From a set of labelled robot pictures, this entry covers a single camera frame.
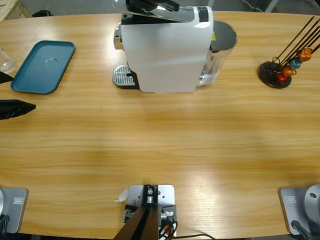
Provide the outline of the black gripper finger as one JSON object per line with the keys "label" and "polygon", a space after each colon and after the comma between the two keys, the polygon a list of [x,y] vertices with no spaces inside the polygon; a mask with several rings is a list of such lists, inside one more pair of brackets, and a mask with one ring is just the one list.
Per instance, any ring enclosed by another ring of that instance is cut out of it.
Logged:
{"label": "black gripper finger", "polygon": [[36,105],[17,99],[0,101],[0,119],[7,120],[25,115],[36,109]]}
{"label": "black gripper finger", "polygon": [[12,82],[14,78],[4,72],[0,72],[0,84]]}
{"label": "black gripper finger", "polygon": [[148,0],[127,0],[126,6],[131,12],[148,11],[150,3]]}
{"label": "black gripper finger", "polygon": [[178,12],[179,4],[174,0],[150,0],[153,7],[160,10],[167,10],[170,12]]}

